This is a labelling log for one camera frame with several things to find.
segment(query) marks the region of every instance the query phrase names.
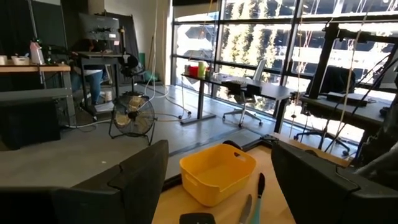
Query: fan stand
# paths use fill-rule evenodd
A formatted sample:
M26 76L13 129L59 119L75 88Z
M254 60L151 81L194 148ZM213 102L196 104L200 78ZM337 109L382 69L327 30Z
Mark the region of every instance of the fan stand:
M121 136L129 136L129 137L133 137L133 138L137 138L137 137L145 137L147 139L148 142L148 146L150 146L152 144L152 140L154 138L154 131L155 131L155 125L156 125L156 121L157 118L154 119L154 125L152 125L152 132L150 134L150 139L149 136L147 134L135 134L135 133L123 133L123 134L118 134L118 135L112 135L112 126L113 126L113 122L110 123L109 125L109 131L108 134L109 136L111 136L111 139L115 139Z

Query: blue jeans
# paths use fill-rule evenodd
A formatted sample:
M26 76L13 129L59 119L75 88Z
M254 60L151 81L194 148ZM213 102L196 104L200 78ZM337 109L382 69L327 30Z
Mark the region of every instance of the blue jeans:
M86 82L90 84L91 104L93 105L96 105L100 98L102 77L103 71L85 76ZM72 82L72 92L76 92L81 87L81 76L75 71L71 71L70 79Z

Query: red container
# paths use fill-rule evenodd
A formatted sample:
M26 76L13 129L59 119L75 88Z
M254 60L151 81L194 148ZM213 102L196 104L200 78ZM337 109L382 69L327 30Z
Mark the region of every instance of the red container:
M189 75L192 77L198 76L198 67L197 66L190 66L189 67Z

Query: black speaker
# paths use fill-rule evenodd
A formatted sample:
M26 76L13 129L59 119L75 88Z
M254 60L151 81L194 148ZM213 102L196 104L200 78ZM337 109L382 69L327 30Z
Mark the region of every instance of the black speaker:
M53 100L8 103L1 112L2 141L9 149L61 139Z

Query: green utensil handle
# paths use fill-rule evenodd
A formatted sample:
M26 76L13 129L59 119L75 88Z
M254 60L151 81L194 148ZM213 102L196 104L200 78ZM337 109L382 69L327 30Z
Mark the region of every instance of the green utensil handle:
M260 208L261 198L257 198L256 207L254 208L254 214L251 218L250 224L260 224Z

